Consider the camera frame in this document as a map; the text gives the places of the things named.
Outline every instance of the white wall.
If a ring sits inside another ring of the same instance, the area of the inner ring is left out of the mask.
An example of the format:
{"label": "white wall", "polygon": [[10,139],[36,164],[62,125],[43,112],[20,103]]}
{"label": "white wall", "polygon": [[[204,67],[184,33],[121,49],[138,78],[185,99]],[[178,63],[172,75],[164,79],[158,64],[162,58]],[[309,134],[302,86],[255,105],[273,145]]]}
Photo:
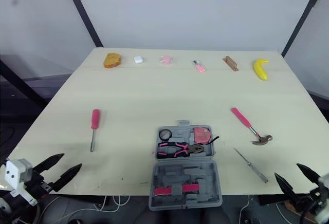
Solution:
{"label": "white wall", "polygon": [[282,52],[309,0],[81,0],[105,47]]}
{"label": "white wall", "polygon": [[72,0],[0,0],[0,57],[21,78],[72,73],[94,47]]}
{"label": "white wall", "polygon": [[319,0],[285,60],[307,90],[329,99],[329,0]]}

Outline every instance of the light wooden tabletop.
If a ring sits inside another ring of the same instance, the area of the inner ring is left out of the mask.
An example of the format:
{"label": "light wooden tabletop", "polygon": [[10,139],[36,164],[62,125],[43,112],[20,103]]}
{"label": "light wooden tabletop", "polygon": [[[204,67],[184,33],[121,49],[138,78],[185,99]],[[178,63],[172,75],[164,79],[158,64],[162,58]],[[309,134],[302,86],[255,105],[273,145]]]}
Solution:
{"label": "light wooden tabletop", "polygon": [[[122,56],[122,64],[106,69],[109,52]],[[133,58],[142,56],[144,63]],[[171,55],[172,65],[160,57]],[[239,71],[222,60],[231,56]],[[252,63],[264,65],[268,81],[258,78]],[[200,60],[206,72],[193,65]],[[251,144],[253,133],[230,111],[237,107],[261,134],[273,140],[264,146]],[[101,110],[95,151],[90,152],[91,115]],[[82,163],[78,175],[61,194],[148,195],[152,152],[160,126],[209,125],[215,142],[223,194],[278,194],[274,172],[298,193],[315,187],[296,166],[309,166],[320,175],[329,171],[329,125],[306,90],[278,52],[184,51],[95,48],[43,110],[10,155],[37,165],[47,157],[65,153],[43,173],[55,181],[68,168]],[[234,151],[236,147],[265,176],[264,184]],[[1,168],[0,188],[10,189]]]}

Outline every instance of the black frame pole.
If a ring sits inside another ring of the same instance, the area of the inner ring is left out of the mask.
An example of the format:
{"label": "black frame pole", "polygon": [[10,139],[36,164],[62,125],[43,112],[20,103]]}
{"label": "black frame pole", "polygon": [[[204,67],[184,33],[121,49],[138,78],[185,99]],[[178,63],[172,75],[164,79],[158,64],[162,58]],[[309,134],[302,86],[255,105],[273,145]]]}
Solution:
{"label": "black frame pole", "polygon": [[89,16],[86,12],[86,10],[83,7],[83,4],[81,2],[81,0],[73,0],[74,5],[76,6],[78,13],[80,14],[80,17],[84,23],[84,25],[86,26],[89,35],[91,36],[92,40],[94,41],[94,44],[96,47],[104,47],[101,40],[99,39],[97,32],[92,24],[92,22],[89,19]]}
{"label": "black frame pole", "polygon": [[15,86],[20,92],[31,99],[40,108],[45,108],[48,102],[39,96],[30,86],[28,86],[19,76],[15,74],[2,60],[0,59],[0,75],[2,75],[9,83]]}
{"label": "black frame pole", "polygon": [[306,8],[305,8],[305,10],[304,10],[304,12],[303,12],[303,14],[302,14],[302,16],[300,17],[300,19],[299,19],[299,21],[298,21],[298,23],[297,23],[297,25],[296,25],[296,27],[295,27],[293,33],[291,34],[291,36],[290,36],[290,38],[289,38],[289,40],[288,40],[286,46],[284,47],[284,49],[283,49],[283,51],[282,51],[282,53],[281,53],[281,55],[282,55],[283,57],[285,57],[285,55],[287,54],[289,48],[290,48],[291,45],[293,44],[293,42],[294,42],[294,40],[295,40],[295,38],[296,38],[298,32],[299,32],[300,29],[302,28],[302,26],[303,26],[303,24],[304,24],[304,22],[305,22],[307,16],[309,15],[309,13],[310,13],[312,7],[315,5],[316,2],[317,2],[317,0],[309,0],[309,1],[308,1],[307,6],[306,6]]}

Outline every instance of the white cable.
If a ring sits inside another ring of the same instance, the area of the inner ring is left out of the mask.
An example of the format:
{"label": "white cable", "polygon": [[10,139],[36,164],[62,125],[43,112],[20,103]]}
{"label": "white cable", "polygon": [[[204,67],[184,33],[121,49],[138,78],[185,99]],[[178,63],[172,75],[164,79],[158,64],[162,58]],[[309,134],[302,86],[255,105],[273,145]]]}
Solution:
{"label": "white cable", "polygon": [[55,198],[55,199],[53,199],[53,200],[52,200],[49,204],[47,204],[47,206],[43,209],[43,211],[41,212],[41,215],[40,215],[40,217],[39,217],[39,219],[38,219],[38,221],[37,221],[38,224],[40,223],[41,218],[42,218],[43,214],[45,213],[45,211],[47,210],[47,208],[49,208],[49,206],[50,206],[53,202],[55,202],[57,199],[58,199],[58,197]]}
{"label": "white cable", "polygon": [[63,216],[62,218],[60,218],[60,219],[52,222],[51,224],[55,224],[57,221],[60,221],[60,220],[66,218],[68,216],[71,216],[71,215],[73,215],[73,214],[75,214],[75,213],[77,213],[79,211],[83,211],[83,210],[93,210],[93,211],[99,211],[99,212],[105,212],[105,213],[114,213],[114,212],[117,212],[119,210],[119,208],[120,208],[120,205],[117,205],[117,208],[115,210],[110,210],[110,211],[109,210],[95,210],[95,209],[80,209],[80,210],[75,210],[75,211],[73,211],[73,212],[71,212],[71,213]]}
{"label": "white cable", "polygon": [[34,220],[33,220],[32,224],[38,224],[39,218],[40,218],[40,205],[37,204],[36,205],[36,213],[35,213],[35,217],[34,217]]}
{"label": "white cable", "polygon": [[21,220],[21,219],[17,219],[17,220],[19,220],[20,222],[22,222],[22,223],[24,223],[24,224],[29,224],[29,223],[27,223],[27,222],[25,222],[25,221],[23,221],[23,220]]}
{"label": "white cable", "polygon": [[280,215],[282,216],[282,218],[287,222],[287,223],[289,223],[289,224],[292,224],[290,221],[288,221],[287,220],[287,218],[286,217],[284,217],[284,215],[282,214],[282,212],[280,211],[280,209],[279,209],[279,206],[278,206],[278,204],[276,203],[276,206],[277,206],[277,209],[278,209],[278,211],[279,211],[279,213],[280,213]]}
{"label": "white cable", "polygon": [[107,198],[107,196],[104,197],[103,205],[100,209],[96,206],[96,204],[94,204],[94,207],[95,207],[96,210],[103,210],[103,208],[105,206],[106,198]]}
{"label": "white cable", "polygon": [[248,203],[247,205],[245,205],[244,207],[242,207],[242,209],[240,210],[240,215],[239,215],[239,224],[241,224],[241,214],[242,214],[242,211],[249,206],[249,195],[248,195]]}
{"label": "white cable", "polygon": [[127,199],[127,201],[126,202],[124,202],[124,203],[117,203],[116,202],[116,200],[115,200],[115,198],[114,198],[114,196],[112,196],[113,197],[113,201],[114,201],[114,203],[116,204],[116,205],[118,205],[118,206],[124,206],[124,205],[126,205],[128,202],[129,202],[129,200],[130,200],[130,196],[128,196],[128,199]]}

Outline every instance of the yellow banana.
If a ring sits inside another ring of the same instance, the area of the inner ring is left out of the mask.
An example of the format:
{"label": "yellow banana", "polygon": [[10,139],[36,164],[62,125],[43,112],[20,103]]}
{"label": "yellow banana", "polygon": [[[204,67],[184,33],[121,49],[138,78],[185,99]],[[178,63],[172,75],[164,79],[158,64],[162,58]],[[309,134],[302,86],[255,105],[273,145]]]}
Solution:
{"label": "yellow banana", "polygon": [[263,69],[262,64],[268,63],[268,62],[269,61],[265,60],[265,59],[257,59],[253,63],[253,69],[257,73],[258,77],[260,77],[260,79],[262,79],[262,80],[267,80],[267,74],[266,74],[265,70]]}

